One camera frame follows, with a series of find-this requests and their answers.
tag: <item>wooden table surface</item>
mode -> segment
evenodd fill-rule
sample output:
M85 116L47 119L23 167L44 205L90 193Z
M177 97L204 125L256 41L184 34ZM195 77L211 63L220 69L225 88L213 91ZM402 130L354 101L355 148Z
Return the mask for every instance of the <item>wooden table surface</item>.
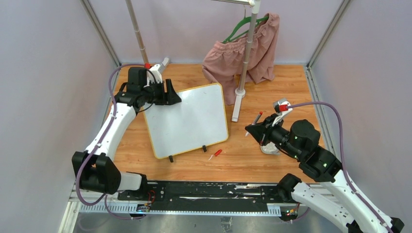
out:
M128 67L121 70L116 90L127 81ZM149 180L214 181L277 183L287 173L313 183L299 169L298 163L284 154L267 155L260 151L252 136L245 137L244 127L251 124L259 111L261 119L274 113L272 103L286 97L291 104L311 101L302 66L277 65L275 79L259 84L246 83L246 96L242 100L238 122L232 122L233 105L226 105L229 138L202 149L156 159L143 114L138 114L126 130L116 152L115 164L121 171L146 174ZM163 79L171 79L176 91L208 84L201 65L170 64L163 72ZM295 108L285 119L283 127L289 129L293 122L307 119L320 130L313 106ZM218 157L208 161L211 154L222 149Z

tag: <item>white pole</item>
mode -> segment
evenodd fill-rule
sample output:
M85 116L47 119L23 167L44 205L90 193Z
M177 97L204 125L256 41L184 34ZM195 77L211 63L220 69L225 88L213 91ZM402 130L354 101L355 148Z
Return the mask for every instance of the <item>white pole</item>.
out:
M137 42L139 43L139 48L140 48L140 52L143 57L143 62L144 64L149 64L149 59L147 58L147 54L146 54L146 47L144 47L143 39L141 38L139 25L137 24L136 15L133 9L132 1L126 0L126 4L127 4L127 9L129 10L130 19L132 20L132 23L133 23L133 28L135 29L136 39L137 39Z
M249 32L247 34L246 48L245 48L245 54L243 58L242 73L240 74L239 86L235 90L236 100L235 100L235 107L233 108L233 114L232 114L232 121L234 122L237 122L239 120L239 112L240 112L240 106L242 104L242 98L246 95L246 91L244 90L244 84L246 80L247 65L249 64L250 50L252 48L252 43L253 43L253 34L255 33L256 18L258 16L259 8L260 8L260 0L254 0L253 3L254 3L254 6L252 7L252 15L250 19Z

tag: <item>clothes hanger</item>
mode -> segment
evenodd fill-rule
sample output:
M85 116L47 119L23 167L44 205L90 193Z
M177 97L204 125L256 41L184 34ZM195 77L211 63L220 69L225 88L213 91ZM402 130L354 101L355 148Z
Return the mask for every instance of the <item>clothes hanger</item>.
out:
M256 19L256 27L258 26L258 24L260 24L260 22L262 22L262 21L267 21L268 19L269 19L269 16ZM236 36L236 37L233 38L233 39L229 39L228 41L226 41L226 43L227 43L227 42L232 42L232 41L235 41L235 40L239 39L241 36L245 35L248 31L249 31L249 30L243 32L242 34L239 34L238 36Z
M238 39L239 37L245 35L249 30L243 32L242 34L240 34L240 35L238 35L238 36L236 36L235 38L232 39L232 37L236 34L236 32L237 32L243 25L245 25L245 24L247 24L247 23L250 23L250 19L251 19L250 16L249 16L249 17L246 17L246 8L245 8L245 16L244 16L244 18L236 25L236 27L233 29L233 31L232 31L232 33L230 34L230 36L229 36L228 38L226 38L222 43L223 43L223 44L226 44L227 42L232 42L232 41ZM266 21L266 20L268 20L268 19L269 19L269 16L266 16L266 17L263 17L263 18L258 18L258 19L256 20L256 26L257 26L260 22Z

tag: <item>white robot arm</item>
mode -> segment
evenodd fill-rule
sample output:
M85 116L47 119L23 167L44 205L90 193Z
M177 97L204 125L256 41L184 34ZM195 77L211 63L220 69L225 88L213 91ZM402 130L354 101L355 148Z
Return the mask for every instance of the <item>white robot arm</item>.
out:
M145 103L173 105L182 101L170 79L166 79L165 91L160 68L161 65L149 70L140 67L129 69L128 82L123 83L115 95L115 103L96 138L85 151L75 152L72 157L76 180L79 180L76 186L103 194L121 190L147 192L145 175L120 172L113 161L124 132Z
M290 193L291 198L310 206L343 232L399 233L402 230L403 222L378 209L349 175L351 184L348 184L342 163L331 152L319 146L320 133L310 122L296 121L290 131L282 128L283 118L293 110L293 106L286 99L275 102L274 108L275 114L261 123L248 125L245 129L260 145L273 142L281 152L300 162L299 168L329 190L339 200L344 211L339 210L337 214L336 211L341 207L323 200L313 190L310 191L312 195L303 194L302 192L309 192L306 184L293 175L287 175L279 185Z

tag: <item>pink shorts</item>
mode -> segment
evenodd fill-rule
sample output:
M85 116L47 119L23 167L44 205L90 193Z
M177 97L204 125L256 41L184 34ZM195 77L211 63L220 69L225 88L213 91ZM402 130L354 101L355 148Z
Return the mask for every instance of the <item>pink shorts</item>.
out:
M275 48L279 32L279 16L267 14L269 19L255 28L246 82L273 80ZM235 103L235 75L240 74L246 47L246 36L223 44L217 41L203 60L203 74L211 83L219 82L223 87L226 104Z

